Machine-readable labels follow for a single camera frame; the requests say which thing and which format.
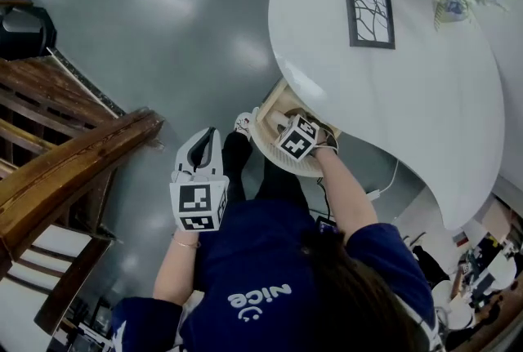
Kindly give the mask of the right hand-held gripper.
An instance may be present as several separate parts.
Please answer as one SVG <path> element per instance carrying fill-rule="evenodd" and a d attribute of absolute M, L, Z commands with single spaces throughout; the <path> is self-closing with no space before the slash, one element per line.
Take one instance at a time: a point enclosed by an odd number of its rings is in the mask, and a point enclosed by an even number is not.
<path fill-rule="evenodd" d="M 270 120 L 277 130 L 272 145 L 293 161 L 301 162 L 318 143 L 320 127 L 302 109 L 290 114 L 275 110 L 270 114 Z"/>

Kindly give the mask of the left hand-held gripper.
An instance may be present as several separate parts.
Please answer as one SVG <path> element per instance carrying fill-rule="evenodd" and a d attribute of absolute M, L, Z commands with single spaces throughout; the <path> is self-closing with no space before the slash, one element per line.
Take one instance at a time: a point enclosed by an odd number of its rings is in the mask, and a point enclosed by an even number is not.
<path fill-rule="evenodd" d="M 177 151 L 169 189 L 173 216 L 183 231 L 220 229 L 230 183 L 223 174 L 221 150 L 220 132 L 210 127 L 205 135 L 204 130 L 195 133 Z"/>

